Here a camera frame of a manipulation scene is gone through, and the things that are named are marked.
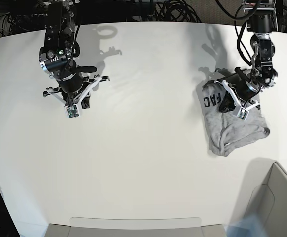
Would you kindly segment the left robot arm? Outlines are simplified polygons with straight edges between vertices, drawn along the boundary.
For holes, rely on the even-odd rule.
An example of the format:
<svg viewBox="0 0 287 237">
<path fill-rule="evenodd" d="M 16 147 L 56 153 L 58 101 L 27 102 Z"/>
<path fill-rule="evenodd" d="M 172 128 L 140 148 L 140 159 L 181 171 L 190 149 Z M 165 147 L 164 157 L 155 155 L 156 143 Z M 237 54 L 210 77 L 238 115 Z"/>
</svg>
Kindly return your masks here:
<svg viewBox="0 0 287 237">
<path fill-rule="evenodd" d="M 278 29 L 276 2 L 274 0 L 245 0 L 240 8 L 244 12 L 241 17 L 236 14 L 231 15 L 220 1 L 216 3 L 235 22 L 244 21 L 237 36 L 237 50 L 241 58 L 250 66 L 248 70 L 236 67 L 234 71 L 238 78 L 235 81 L 230 81 L 227 77 L 215 81 L 215 84 L 225 90 L 219 112 L 231 112 L 233 116 L 245 121 L 252 109 L 260 109 L 256 96 L 276 84 L 275 79 L 278 73 L 272 61 L 275 46 L 270 38 L 270 34 Z M 250 39 L 253 55 L 250 59 L 246 59 L 241 51 L 244 31 L 253 33 Z"/>
</svg>

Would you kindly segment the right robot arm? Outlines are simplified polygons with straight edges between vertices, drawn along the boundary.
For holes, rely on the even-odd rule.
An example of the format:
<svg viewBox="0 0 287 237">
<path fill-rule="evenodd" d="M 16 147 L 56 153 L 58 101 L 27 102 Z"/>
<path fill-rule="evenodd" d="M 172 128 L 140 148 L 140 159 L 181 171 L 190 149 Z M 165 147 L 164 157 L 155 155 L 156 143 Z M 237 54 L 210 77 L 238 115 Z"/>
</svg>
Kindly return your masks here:
<svg viewBox="0 0 287 237">
<path fill-rule="evenodd" d="M 48 87 L 43 96 L 53 96 L 64 105 L 67 118 L 78 118 L 83 109 L 90 107 L 91 90 L 108 76 L 97 74 L 95 66 L 79 66 L 75 62 L 80 54 L 76 41 L 80 23 L 73 0 L 48 2 L 44 46 L 39 51 L 40 67 L 55 79 L 58 87 Z"/>
</svg>

